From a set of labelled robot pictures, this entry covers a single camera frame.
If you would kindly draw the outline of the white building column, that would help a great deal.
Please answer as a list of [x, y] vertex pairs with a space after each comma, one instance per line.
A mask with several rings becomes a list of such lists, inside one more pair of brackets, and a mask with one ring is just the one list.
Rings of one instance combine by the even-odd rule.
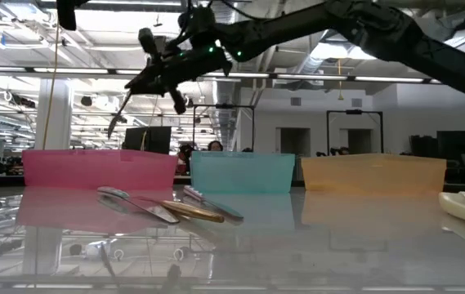
[[38, 92], [35, 149], [68, 149], [74, 89], [65, 79], [41, 79]]

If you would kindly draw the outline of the long overhead light bar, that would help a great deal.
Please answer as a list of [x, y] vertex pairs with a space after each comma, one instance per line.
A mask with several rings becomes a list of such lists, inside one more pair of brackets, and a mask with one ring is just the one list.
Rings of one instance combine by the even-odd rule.
[[[88, 68], [48, 68], [48, 67], [15, 67], [0, 66], [0, 75], [36, 77], [44, 74], [56, 73], [71, 78], [115, 78], [131, 79], [138, 75], [139, 69], [88, 69]], [[278, 80], [305, 80], [305, 81], [336, 81], [336, 82], [377, 82], [377, 83], [407, 83], [407, 84], [433, 84], [442, 85], [434, 78], [403, 78], [356, 75], [330, 75], [330, 74], [299, 74], [299, 73], [247, 73], [222, 71], [205, 73], [202, 78], [232, 78], [232, 79], [278, 79]]]

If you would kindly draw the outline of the teal patterned handle knife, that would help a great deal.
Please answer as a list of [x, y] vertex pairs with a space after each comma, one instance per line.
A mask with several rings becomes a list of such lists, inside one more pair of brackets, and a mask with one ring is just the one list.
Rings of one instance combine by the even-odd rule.
[[202, 207], [207, 207], [211, 208], [216, 212], [222, 212], [226, 216], [235, 218], [237, 220], [242, 220], [244, 217], [237, 212], [236, 210], [227, 207], [223, 204], [213, 202], [209, 198], [205, 198], [201, 192], [196, 190], [190, 185], [185, 185], [183, 188], [183, 193], [186, 197], [192, 198], [194, 201], [196, 201], [200, 206]]
[[131, 199], [131, 195], [121, 189], [116, 189], [109, 186], [101, 186], [99, 187], [96, 192], [101, 195], [112, 199], [117, 199], [124, 201], [125, 203], [131, 204], [132, 206], [136, 207], [140, 212], [146, 212], [155, 218], [164, 221], [168, 224], [178, 224], [180, 221], [179, 219], [174, 216], [169, 210], [165, 207], [160, 205], [158, 202], [152, 200], [152, 204], [149, 206], [143, 206], [140, 204], [135, 203]]

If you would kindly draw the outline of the teal plastic bin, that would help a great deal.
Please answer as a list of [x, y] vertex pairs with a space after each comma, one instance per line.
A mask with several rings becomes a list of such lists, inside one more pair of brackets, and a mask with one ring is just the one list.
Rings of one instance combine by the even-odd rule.
[[196, 151], [192, 186], [202, 193], [285, 194], [293, 180], [293, 154]]

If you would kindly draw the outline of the black rig frame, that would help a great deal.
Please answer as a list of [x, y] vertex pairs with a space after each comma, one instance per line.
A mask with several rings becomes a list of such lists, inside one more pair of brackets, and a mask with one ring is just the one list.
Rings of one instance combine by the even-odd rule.
[[195, 104], [192, 107], [192, 143], [195, 143], [195, 128], [196, 124], [199, 122], [199, 117], [204, 116], [205, 118], [209, 118], [211, 120], [211, 128], [214, 129], [213, 126], [213, 118], [212, 114], [208, 114], [208, 112], [227, 112], [227, 111], [235, 111], [237, 116], [236, 119], [239, 118], [240, 114], [243, 114], [247, 118], [251, 120], [252, 123], [252, 139], [251, 139], [251, 149], [254, 149], [255, 145], [255, 135], [256, 135], [256, 115], [255, 115], [255, 107], [253, 105], [233, 105], [233, 104], [215, 104], [215, 105], [208, 105], [208, 104]]
[[382, 111], [367, 111], [362, 109], [346, 109], [346, 110], [327, 110], [326, 111], [326, 148], [330, 151], [330, 114], [345, 114], [345, 115], [362, 115], [362, 114], [376, 114], [379, 116], [379, 135], [380, 135], [380, 153], [384, 154], [384, 118]]

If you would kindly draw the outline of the black monitor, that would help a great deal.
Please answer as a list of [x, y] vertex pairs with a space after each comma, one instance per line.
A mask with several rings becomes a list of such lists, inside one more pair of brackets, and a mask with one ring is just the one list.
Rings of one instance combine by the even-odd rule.
[[169, 154], [172, 129], [170, 127], [128, 128], [123, 142], [124, 149]]

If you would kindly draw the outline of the silver ventilation duct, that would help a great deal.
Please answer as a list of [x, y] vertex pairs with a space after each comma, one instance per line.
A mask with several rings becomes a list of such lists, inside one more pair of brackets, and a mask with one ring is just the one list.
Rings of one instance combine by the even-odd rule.
[[[231, 24], [237, 21], [238, 13], [221, 0], [195, 0], [196, 6], [203, 7], [206, 7], [210, 2], [216, 22]], [[205, 96], [201, 103], [206, 105], [240, 105], [237, 93], [240, 83], [240, 78], [201, 78], [198, 85], [203, 88], [202, 94]], [[224, 145], [225, 150], [233, 149], [239, 111], [237, 109], [207, 108], [206, 105], [202, 111], [198, 111], [198, 114], [208, 115], [208, 118], [204, 119], [204, 125], [208, 124], [212, 130], [212, 135], [208, 136], [208, 140], [219, 140]]]

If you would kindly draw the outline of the black monitor workstation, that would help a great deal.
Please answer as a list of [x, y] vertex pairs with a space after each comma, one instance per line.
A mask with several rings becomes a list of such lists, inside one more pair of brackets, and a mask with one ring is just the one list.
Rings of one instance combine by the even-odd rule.
[[445, 182], [465, 184], [465, 131], [437, 131], [436, 137], [409, 137], [411, 154], [446, 161]]

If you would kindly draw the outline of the pink plastic bin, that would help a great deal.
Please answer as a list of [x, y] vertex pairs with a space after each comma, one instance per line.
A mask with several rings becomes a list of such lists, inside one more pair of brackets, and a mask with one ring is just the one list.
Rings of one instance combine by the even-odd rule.
[[173, 186], [177, 158], [136, 150], [26, 150], [22, 153], [27, 186], [156, 190]]

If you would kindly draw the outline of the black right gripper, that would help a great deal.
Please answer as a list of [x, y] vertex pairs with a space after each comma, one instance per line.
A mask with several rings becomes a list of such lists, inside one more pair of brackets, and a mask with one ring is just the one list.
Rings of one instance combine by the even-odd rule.
[[[158, 65], [143, 69], [124, 88], [133, 95], [162, 95], [163, 86], [195, 80], [219, 70], [227, 76], [231, 69], [232, 63], [227, 60], [226, 53], [221, 47], [200, 47], [170, 56]], [[184, 114], [186, 103], [182, 94], [175, 86], [169, 87], [169, 94], [176, 113]]]

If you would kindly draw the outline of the orange plastic bin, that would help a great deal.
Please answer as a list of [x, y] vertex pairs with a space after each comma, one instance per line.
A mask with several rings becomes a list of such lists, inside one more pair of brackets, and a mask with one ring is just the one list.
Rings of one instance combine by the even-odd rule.
[[430, 194], [445, 184], [444, 159], [355, 154], [301, 160], [305, 187], [340, 194]]

